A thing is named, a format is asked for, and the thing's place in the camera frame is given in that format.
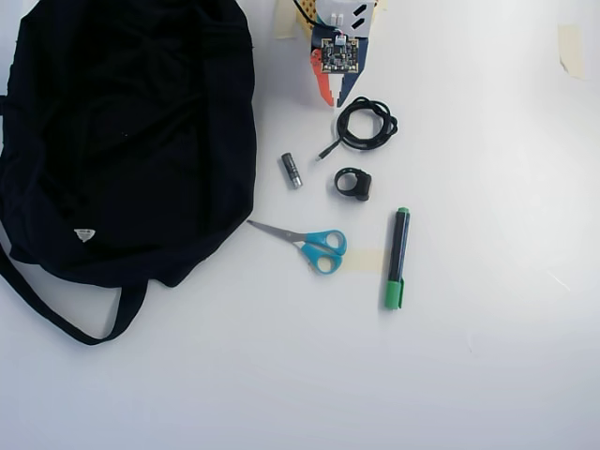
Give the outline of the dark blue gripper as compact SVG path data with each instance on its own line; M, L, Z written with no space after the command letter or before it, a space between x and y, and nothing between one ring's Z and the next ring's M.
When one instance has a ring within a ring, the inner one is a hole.
M330 88L329 74L323 71L323 53L321 47L324 38L333 38L334 36L334 28L314 26L312 28L310 38L312 49L310 54L310 64L317 80L321 97L330 107L335 106L335 100ZM366 67L369 39L367 37L360 37L358 41L358 71L356 73L346 73L343 75L341 88L339 91L339 98L337 99L338 108L343 106L344 102L353 90L354 85Z

